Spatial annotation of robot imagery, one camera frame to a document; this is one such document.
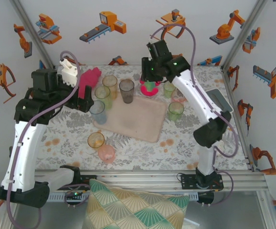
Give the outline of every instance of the plastic cup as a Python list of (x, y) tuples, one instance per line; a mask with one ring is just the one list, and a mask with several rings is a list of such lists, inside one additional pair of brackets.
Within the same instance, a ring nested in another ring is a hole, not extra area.
[(105, 112), (105, 104), (102, 101), (96, 100), (89, 111), (97, 123), (100, 125), (106, 123), (107, 117)]
[(186, 97), (177, 88), (172, 92), (172, 102), (183, 103), (187, 101)]
[(172, 92), (175, 90), (175, 86), (170, 83), (169, 81), (165, 82), (163, 85), (163, 95), (167, 98), (170, 99), (172, 96)]
[(95, 96), (105, 104), (105, 109), (109, 110), (112, 106), (110, 89), (106, 86), (99, 86), (95, 90)]
[(179, 102), (170, 103), (168, 108), (168, 118), (171, 121), (176, 121), (181, 118), (182, 113), (184, 112), (184, 106)]
[(115, 149), (110, 145), (101, 146), (98, 150), (98, 156), (105, 164), (111, 164), (116, 158)]
[(118, 79), (114, 75), (107, 75), (103, 78), (102, 84), (110, 89), (110, 97), (115, 100), (118, 96)]
[(98, 151), (99, 148), (105, 144), (105, 138), (103, 134), (95, 132), (88, 137), (87, 143), (91, 148)]
[(121, 80), (119, 84), (120, 92), (122, 95), (123, 102), (130, 104), (134, 99), (134, 88), (135, 84), (132, 80), (126, 79)]

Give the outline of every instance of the floral tablecloth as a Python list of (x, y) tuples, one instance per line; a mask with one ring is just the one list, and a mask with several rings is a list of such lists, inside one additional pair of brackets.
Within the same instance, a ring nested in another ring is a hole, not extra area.
[[(86, 71), (93, 67), (88, 66), (83, 67), (83, 69)], [(130, 78), (135, 82), (135, 94), (144, 96), (140, 91), (139, 83), (141, 66), (106, 65), (98, 66), (98, 68), (102, 71), (98, 85), (101, 84), (103, 77), (108, 74), (115, 75), (118, 81)], [(194, 67), (194, 74), (206, 91), (219, 88), (227, 98), (219, 67), (196, 66)], [(159, 93), (152, 98), (170, 103), (170, 99), (163, 97), (162, 84), (159, 86)], [(140, 141), (110, 131), (99, 130), (93, 125), (93, 119), (89, 112), (84, 114), (64, 107), (50, 121), (42, 137), (36, 169), (57, 169), (63, 164), (74, 165), (87, 170), (194, 169), (198, 164), (199, 155), (198, 144), (193, 138), (193, 131), (200, 127), (200, 121), (189, 102), (185, 102), (184, 107), (184, 114), (177, 122), (171, 122), (167, 117), (165, 118), (157, 143)], [(231, 124), (236, 128), (233, 117)], [(113, 164), (104, 164), (98, 157), (97, 152), (88, 146), (88, 136), (96, 131), (102, 132), (106, 138), (106, 143), (115, 148), (116, 159)], [(234, 152), (234, 137), (229, 128), (223, 136), (221, 149), (227, 154)], [(239, 151), (234, 158), (225, 158), (218, 155), (215, 166), (224, 170), (247, 169), (242, 147), (239, 147)]]

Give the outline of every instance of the pillow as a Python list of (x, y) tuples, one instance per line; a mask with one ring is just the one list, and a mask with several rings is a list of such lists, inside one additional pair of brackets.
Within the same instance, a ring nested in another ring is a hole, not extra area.
[(91, 179), (83, 229), (181, 229), (189, 196), (134, 192)]

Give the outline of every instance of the beige tray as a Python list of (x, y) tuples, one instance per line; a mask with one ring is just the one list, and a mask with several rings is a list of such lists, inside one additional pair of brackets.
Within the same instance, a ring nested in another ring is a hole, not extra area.
[(118, 93), (113, 106), (106, 111), (107, 121), (98, 128), (134, 137), (147, 142), (157, 142), (167, 112), (167, 104), (140, 96), (134, 96), (131, 104), (125, 104)]

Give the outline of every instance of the white cable clip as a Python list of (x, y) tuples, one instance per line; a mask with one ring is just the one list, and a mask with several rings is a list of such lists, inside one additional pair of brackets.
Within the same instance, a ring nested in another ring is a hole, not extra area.
[(10, 179), (7, 179), (7, 180), (5, 180), (5, 183), (14, 183), (14, 180), (10, 180)]
[(66, 58), (63, 61), (60, 61), (60, 64), (64, 67), (62, 69), (62, 78), (63, 83), (67, 84), (68, 86), (74, 87), (77, 82), (77, 73), (78, 70), (76, 66), (73, 66)]

